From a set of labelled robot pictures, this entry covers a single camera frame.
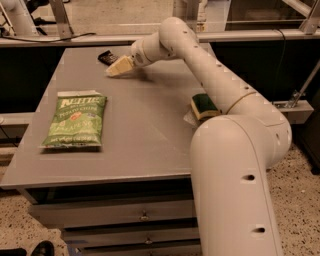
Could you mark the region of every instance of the chip bag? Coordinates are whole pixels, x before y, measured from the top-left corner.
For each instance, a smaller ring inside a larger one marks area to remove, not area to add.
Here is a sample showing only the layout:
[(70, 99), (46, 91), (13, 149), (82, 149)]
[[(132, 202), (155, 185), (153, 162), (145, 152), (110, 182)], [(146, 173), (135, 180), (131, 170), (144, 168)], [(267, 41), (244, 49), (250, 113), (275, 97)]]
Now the chip bag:
[(41, 147), (101, 146), (106, 99), (96, 91), (58, 92), (56, 111)]

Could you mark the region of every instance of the cabinet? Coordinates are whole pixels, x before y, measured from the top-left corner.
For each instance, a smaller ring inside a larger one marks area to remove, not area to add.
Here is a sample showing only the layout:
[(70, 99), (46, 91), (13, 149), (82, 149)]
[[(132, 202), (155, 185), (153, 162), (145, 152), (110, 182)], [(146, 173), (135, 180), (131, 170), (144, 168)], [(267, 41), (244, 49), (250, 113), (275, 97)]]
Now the cabinet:
[[(83, 255), (200, 252), (189, 162), (195, 128), (184, 116), (203, 90), (180, 60), (108, 78), (97, 61), (106, 50), (66, 49), (1, 187), (19, 190), (30, 214)], [(40, 149), (57, 92), (92, 89), (108, 98), (103, 146)]]

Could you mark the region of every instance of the bolt hole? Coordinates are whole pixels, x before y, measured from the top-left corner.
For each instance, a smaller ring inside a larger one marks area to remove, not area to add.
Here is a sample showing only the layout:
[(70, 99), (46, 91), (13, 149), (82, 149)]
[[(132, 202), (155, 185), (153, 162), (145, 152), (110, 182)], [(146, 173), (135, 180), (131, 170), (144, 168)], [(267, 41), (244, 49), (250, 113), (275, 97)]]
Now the bolt hole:
[(256, 234), (264, 234), (266, 232), (266, 229), (263, 227), (255, 228), (254, 230), (252, 230), (252, 232)]
[(277, 143), (278, 143), (278, 145), (280, 146), (280, 136), (279, 136), (278, 133), (276, 133), (276, 137), (277, 137)]
[(247, 181), (254, 181), (256, 177), (252, 174), (249, 174), (249, 175), (243, 176), (242, 178)]

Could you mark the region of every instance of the sponge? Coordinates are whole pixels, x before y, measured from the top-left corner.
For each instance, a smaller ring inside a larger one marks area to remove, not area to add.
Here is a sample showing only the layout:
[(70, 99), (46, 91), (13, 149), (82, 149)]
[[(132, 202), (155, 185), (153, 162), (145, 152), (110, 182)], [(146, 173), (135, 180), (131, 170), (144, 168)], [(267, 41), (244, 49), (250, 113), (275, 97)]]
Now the sponge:
[(199, 121), (205, 121), (221, 114), (206, 93), (194, 95), (191, 100), (191, 107)]

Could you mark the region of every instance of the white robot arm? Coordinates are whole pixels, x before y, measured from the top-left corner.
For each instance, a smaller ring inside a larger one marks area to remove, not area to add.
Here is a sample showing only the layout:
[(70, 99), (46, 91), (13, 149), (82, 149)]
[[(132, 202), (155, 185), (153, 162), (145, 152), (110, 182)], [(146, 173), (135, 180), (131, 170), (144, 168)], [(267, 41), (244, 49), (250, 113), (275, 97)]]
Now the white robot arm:
[(205, 256), (282, 256), (266, 169), (291, 144), (282, 113), (254, 88), (202, 49), (178, 18), (136, 41), (127, 62), (110, 76), (158, 60), (180, 58), (190, 68), (221, 116), (203, 123), (191, 143), (191, 179)]

